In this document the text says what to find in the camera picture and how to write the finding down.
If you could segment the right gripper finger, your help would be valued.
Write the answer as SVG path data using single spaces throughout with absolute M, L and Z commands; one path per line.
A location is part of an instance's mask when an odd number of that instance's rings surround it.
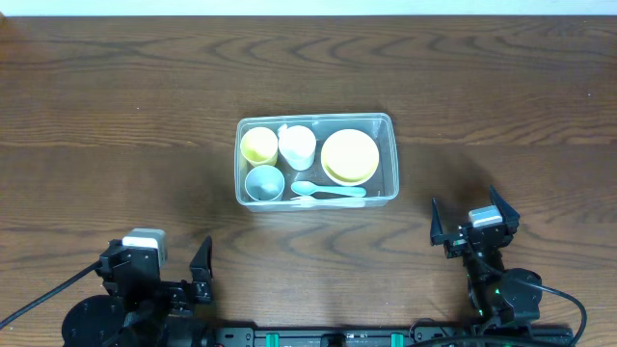
M 489 195 L 491 202 L 499 211 L 504 223 L 514 223 L 519 221 L 520 214 L 502 198 L 493 185 L 490 186 Z
M 432 220 L 430 226 L 430 243 L 432 246 L 441 245 L 443 243 L 443 226 L 437 205 L 437 200 L 432 198 Z

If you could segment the grey plastic cup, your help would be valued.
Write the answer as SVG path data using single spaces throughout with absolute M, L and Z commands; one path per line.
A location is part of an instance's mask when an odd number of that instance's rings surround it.
M 285 179 L 283 173 L 270 165 L 253 168 L 245 179 L 245 190 L 252 200 L 281 200 L 284 187 Z

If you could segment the yellow plastic bowl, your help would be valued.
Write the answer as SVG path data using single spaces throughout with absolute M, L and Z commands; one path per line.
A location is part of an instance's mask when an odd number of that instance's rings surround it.
M 321 159 L 330 163 L 336 172 L 352 177 L 351 166 L 361 161 L 379 161 L 380 152 L 376 142 L 357 129 L 342 129 L 329 136 L 321 149 Z

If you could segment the pale pink plastic fork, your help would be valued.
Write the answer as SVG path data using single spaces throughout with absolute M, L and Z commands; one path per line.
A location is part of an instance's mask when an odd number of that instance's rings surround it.
M 298 196 L 290 199 L 300 208 L 362 208 L 365 207 L 363 198 L 336 198 L 317 199 L 313 196 Z

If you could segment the mint green plastic spoon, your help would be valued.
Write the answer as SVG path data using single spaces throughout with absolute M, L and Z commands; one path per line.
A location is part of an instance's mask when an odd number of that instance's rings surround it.
M 366 196 L 366 190 L 363 187 L 321 186 L 310 181 L 295 181 L 290 187 L 295 194 L 302 196 L 311 196 L 315 193 L 335 194 L 352 198 L 363 198 Z

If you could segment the yellow plastic cup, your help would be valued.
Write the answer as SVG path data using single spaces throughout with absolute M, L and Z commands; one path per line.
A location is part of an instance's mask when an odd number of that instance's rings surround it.
M 254 167 L 275 166 L 278 160 L 279 140 L 273 130 L 262 126 L 255 127 L 242 137 L 240 151 Z

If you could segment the clear plastic container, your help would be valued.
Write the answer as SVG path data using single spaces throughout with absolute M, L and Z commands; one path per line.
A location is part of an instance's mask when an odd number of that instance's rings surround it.
M 313 165 L 305 171 L 293 170 L 286 160 L 279 158 L 276 168 L 284 176 L 284 190 L 278 201 L 260 201 L 250 197 L 246 190 L 246 176 L 253 166 L 241 154 L 241 139 L 250 129 L 267 127 L 273 131 L 283 125 L 302 125 L 316 136 L 317 147 Z M 306 180 L 317 185 L 335 184 L 322 169 L 321 147 L 327 138 L 342 129 L 356 129 L 367 134 L 379 149 L 380 162 L 375 174 L 362 187 L 366 190 L 363 198 L 316 193 L 311 198 L 301 198 L 293 193 L 290 185 L 296 180 Z M 393 123 L 386 113 L 343 113 L 287 115 L 272 117 L 244 118 L 237 124 L 234 148 L 234 189 L 237 201 L 252 212 L 291 212 L 318 209 L 378 207 L 387 204 L 399 193 L 399 166 Z

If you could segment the white plastic cup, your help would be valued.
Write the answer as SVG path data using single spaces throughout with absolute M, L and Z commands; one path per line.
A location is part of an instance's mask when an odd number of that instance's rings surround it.
M 306 126 L 283 124 L 279 127 L 279 152 L 295 171 L 309 169 L 316 151 L 316 137 Z

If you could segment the grey plastic bowl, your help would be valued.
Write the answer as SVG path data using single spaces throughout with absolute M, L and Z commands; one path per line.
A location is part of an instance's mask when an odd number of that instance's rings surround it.
M 352 177 L 344 176 L 336 172 L 326 160 L 321 161 L 321 166 L 326 176 L 336 184 L 342 186 L 358 186 L 367 182 L 377 172 L 379 161 L 361 161 L 356 166 L 352 165 L 351 171 L 347 171 L 348 174 L 354 174 Z

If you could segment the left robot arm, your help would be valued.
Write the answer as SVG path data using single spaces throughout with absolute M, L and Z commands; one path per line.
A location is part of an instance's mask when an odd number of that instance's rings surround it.
M 212 238 L 206 237 L 189 264 L 192 279 L 165 281 L 166 232 L 134 228 L 112 240 L 95 273 L 104 295 L 74 306 L 62 325 L 66 346 L 211 347 L 215 334 L 195 316 L 213 303 Z

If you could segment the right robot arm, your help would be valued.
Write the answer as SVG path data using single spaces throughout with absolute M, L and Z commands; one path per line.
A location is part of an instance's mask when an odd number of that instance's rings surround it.
M 501 249 L 514 239 L 520 214 L 494 187 L 491 204 L 471 210 L 469 221 L 447 231 L 436 200 L 432 200 L 430 243 L 442 245 L 448 258 L 460 257 L 468 273 L 469 300 L 480 317 L 471 330 L 475 334 L 500 329 L 528 327 L 540 317 L 542 291 L 535 286 L 541 277 L 522 268 L 507 270 Z

